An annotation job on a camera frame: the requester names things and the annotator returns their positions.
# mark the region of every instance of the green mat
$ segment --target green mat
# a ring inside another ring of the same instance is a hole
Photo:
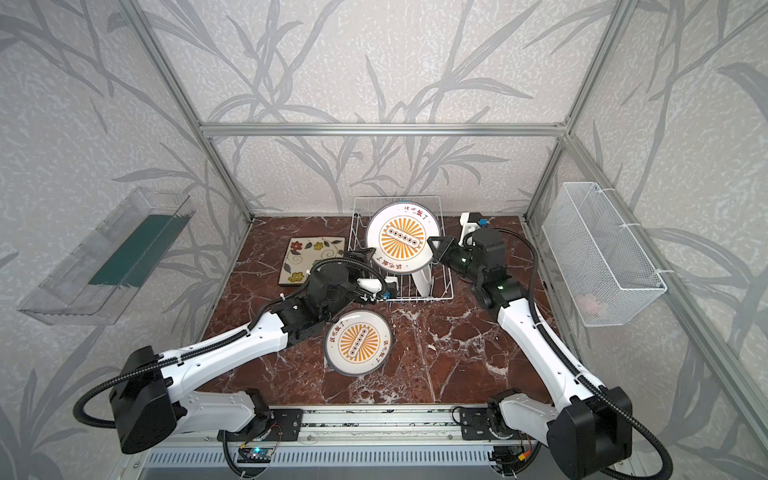
[[[142,286],[173,245],[191,215],[150,215],[88,282],[90,285]]]

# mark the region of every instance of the square floral plate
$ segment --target square floral plate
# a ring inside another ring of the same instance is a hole
[[[280,271],[279,285],[301,285],[306,272],[318,260],[341,257],[344,254],[342,237],[298,237],[290,239]]]

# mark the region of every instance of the printed logo on plate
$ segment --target printed logo on plate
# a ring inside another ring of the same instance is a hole
[[[328,363],[339,373],[365,375],[383,365],[392,347],[392,330],[378,314],[356,310],[331,325],[324,343]]]
[[[432,261],[427,239],[440,235],[432,212],[411,202],[387,205],[371,218],[366,244],[376,248],[373,261],[392,273],[413,273]]]

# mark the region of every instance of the gray floor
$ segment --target gray floor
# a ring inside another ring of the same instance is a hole
[[[224,468],[146,468],[140,480],[235,480]],[[343,467],[343,468],[268,468],[259,480],[498,480],[499,474],[490,467]],[[548,449],[541,449],[534,463],[518,475],[521,480],[534,478],[567,480],[554,463]],[[605,480],[601,473],[590,480]]]

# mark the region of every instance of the white wire dish rack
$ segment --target white wire dish rack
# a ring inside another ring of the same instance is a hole
[[[371,217],[385,206],[395,202],[413,202],[431,211],[438,219],[440,234],[445,235],[442,220],[442,204],[437,195],[415,195],[401,197],[356,197],[352,208],[352,226],[349,228],[349,249],[366,248],[366,228]],[[382,275],[392,275],[373,265]],[[432,291],[428,296],[420,296],[411,275],[398,275],[398,295],[389,302],[434,302],[453,299],[453,280],[451,271],[443,265],[432,265]]]
[[[585,326],[624,325],[667,291],[621,215],[594,182],[565,182],[543,230]]]

